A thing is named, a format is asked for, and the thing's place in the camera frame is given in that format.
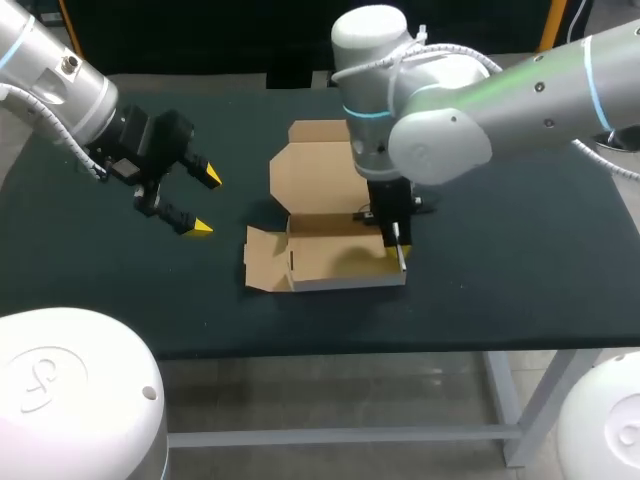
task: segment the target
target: dark background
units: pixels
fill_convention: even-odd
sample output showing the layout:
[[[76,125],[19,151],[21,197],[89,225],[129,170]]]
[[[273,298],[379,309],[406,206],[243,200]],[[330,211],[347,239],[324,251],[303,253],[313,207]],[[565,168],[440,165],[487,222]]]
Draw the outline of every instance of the dark background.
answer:
[[[104,74],[267,72],[270,88],[308,87],[313,70],[331,70],[330,32],[362,0],[64,0],[87,59]],[[485,54],[534,52],[550,0],[393,0],[415,33]],[[580,0],[569,0],[559,43]],[[592,0],[574,29],[584,32]]]

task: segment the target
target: open cardboard box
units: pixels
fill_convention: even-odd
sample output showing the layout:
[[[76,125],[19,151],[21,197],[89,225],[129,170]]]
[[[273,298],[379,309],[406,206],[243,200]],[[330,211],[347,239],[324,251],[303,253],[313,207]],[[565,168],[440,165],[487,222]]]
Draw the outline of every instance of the open cardboard box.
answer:
[[[271,194],[288,211],[286,232],[247,227],[246,285],[301,292],[404,285],[380,231],[353,220],[369,203],[344,121],[298,121],[270,163]]]

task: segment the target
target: yellow pole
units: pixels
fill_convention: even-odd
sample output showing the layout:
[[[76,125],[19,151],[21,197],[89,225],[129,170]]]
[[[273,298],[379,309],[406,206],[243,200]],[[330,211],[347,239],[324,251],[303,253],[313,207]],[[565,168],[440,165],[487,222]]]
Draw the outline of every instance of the yellow pole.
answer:
[[[539,52],[544,52],[545,50],[551,50],[553,48],[566,7],[567,0],[551,0],[551,8],[549,9],[549,15],[547,16],[547,23],[544,26],[542,39],[538,46]]]

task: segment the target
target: robot logo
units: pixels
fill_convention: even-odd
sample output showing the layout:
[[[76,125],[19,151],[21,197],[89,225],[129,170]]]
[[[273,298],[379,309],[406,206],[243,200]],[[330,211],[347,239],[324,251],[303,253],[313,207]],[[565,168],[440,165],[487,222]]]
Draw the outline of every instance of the robot logo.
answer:
[[[36,402],[25,399],[20,407],[22,413],[31,413],[40,410],[49,405],[51,400],[53,400],[53,393],[49,384],[56,379],[56,364],[48,358],[43,358],[33,365],[31,371],[33,372],[36,386],[27,388],[27,394],[37,392],[39,399]]]
[[[86,366],[78,355],[53,346],[21,353],[9,363],[6,374],[5,380],[14,394],[9,396],[12,405],[5,407],[18,415],[34,413],[51,404],[68,407],[80,400],[88,380]]]

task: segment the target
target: metal table frame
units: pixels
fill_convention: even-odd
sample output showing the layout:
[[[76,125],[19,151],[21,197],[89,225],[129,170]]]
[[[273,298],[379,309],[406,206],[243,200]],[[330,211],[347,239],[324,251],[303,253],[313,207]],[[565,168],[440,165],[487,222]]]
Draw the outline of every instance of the metal table frame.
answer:
[[[569,391],[593,367],[601,351],[559,350],[524,410],[520,408],[506,352],[485,352],[500,422],[495,425],[172,433],[169,447],[503,440],[507,467],[524,467],[553,427]]]

